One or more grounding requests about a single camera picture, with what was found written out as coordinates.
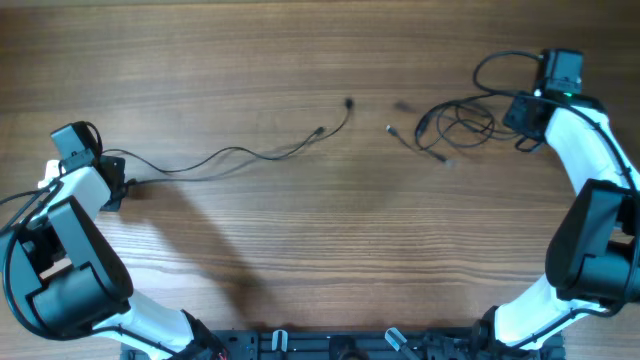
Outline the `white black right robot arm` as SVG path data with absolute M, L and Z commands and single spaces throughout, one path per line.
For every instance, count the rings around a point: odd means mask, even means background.
M 639 300 L 639 173 L 607 110 L 582 95 L 583 55 L 545 49 L 532 92 L 511 92 L 511 129 L 548 144 L 576 198 L 546 252 L 545 272 L 488 320 L 498 349 L 531 351 L 586 316 L 609 318 Z

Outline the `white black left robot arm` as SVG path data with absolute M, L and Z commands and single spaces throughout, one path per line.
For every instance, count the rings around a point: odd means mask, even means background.
M 1 230 L 2 288 L 15 319 L 40 338 L 104 337 L 151 359 L 192 359 L 216 349 L 192 315 L 134 289 L 94 222 L 127 194 L 124 160 L 103 154 L 90 122 L 67 124 L 50 137 L 60 160 L 48 163 Z

